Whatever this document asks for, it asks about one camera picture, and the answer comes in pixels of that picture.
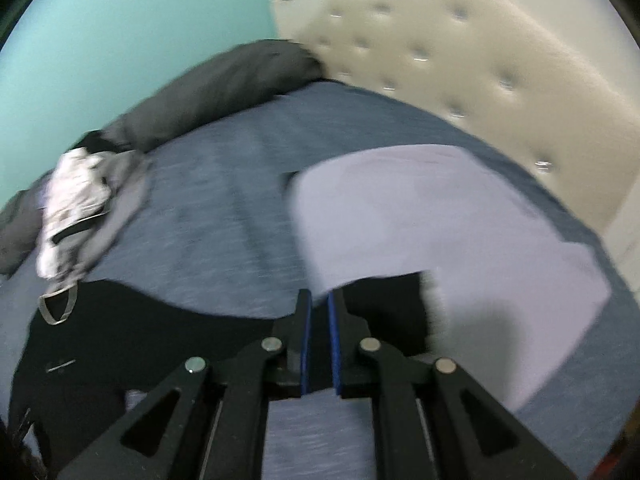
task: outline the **bed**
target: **bed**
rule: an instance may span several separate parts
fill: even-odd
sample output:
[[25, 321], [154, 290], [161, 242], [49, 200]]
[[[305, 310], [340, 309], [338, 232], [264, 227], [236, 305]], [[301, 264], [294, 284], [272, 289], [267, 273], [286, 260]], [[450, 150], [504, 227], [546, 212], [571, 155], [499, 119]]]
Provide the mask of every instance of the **bed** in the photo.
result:
[[[424, 22], [411, 28], [416, 2], [433, 9], [442, 1], [446, 18], [413, 14]], [[289, 314], [307, 278], [283, 174], [370, 148], [458, 146], [524, 196], [564, 240], [589, 246], [609, 282], [601, 314], [515, 413], [586, 478], [640, 394], [640, 310], [599, 236], [640, 168], [638, 110], [505, 0], [325, 3], [303, 22], [291, 18], [297, 29], [283, 36], [316, 53], [330, 80], [150, 152], [148, 202], [87, 279], [118, 280], [197, 312]], [[275, 2], [275, 12], [295, 14], [282, 8], [290, 4], [295, 0]], [[484, 22], [472, 28], [476, 16]], [[436, 26], [438, 34], [427, 37]], [[491, 34], [501, 41], [490, 41]], [[480, 62], [489, 67], [481, 73]], [[0, 287], [2, 417], [34, 313], [25, 305], [35, 306], [46, 288], [35, 257]], [[266, 479], [373, 478], [373, 457], [366, 402], [339, 402], [324, 391], [270, 410]]]

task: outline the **white upholstered headboard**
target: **white upholstered headboard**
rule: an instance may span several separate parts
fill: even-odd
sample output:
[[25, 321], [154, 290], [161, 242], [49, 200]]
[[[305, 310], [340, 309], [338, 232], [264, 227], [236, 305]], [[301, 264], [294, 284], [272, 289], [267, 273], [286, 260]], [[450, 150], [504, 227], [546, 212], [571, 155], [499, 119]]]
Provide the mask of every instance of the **white upholstered headboard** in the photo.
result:
[[638, 102], [512, 0], [316, 1], [274, 15], [328, 77], [486, 140], [601, 234], [615, 218], [640, 170]]

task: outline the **light purple cloth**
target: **light purple cloth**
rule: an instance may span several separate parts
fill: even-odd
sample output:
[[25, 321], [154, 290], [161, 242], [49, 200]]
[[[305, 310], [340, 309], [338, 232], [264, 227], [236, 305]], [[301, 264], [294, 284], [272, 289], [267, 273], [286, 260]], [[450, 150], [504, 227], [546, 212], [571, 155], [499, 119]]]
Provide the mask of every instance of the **light purple cloth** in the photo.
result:
[[568, 358], [609, 299], [589, 246], [565, 242], [455, 146], [322, 162], [296, 177], [290, 209], [315, 295], [428, 270], [442, 298], [434, 352], [460, 362], [512, 411]]

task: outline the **crumpled white fabric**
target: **crumpled white fabric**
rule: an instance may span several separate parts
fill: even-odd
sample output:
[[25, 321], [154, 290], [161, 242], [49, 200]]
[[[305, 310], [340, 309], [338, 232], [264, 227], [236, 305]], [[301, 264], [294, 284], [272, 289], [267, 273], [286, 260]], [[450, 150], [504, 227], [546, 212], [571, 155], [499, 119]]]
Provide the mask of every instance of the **crumpled white fabric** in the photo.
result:
[[109, 199], [111, 190], [96, 168], [102, 161], [77, 148], [60, 157], [47, 189], [47, 203], [42, 218], [42, 241], [36, 263], [38, 275], [47, 280], [60, 273], [58, 247], [51, 239], [60, 231], [96, 214]]

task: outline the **gray pillow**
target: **gray pillow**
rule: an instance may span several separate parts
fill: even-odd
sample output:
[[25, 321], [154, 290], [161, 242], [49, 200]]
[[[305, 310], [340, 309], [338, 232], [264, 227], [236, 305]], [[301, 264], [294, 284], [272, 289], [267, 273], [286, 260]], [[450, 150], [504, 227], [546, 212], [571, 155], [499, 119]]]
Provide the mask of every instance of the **gray pillow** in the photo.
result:
[[296, 43], [261, 40], [239, 45], [176, 78], [108, 124], [102, 136], [146, 153], [321, 78], [321, 63]]
[[42, 229], [40, 194], [49, 173], [16, 193], [0, 212], [0, 274], [11, 276], [36, 247]]

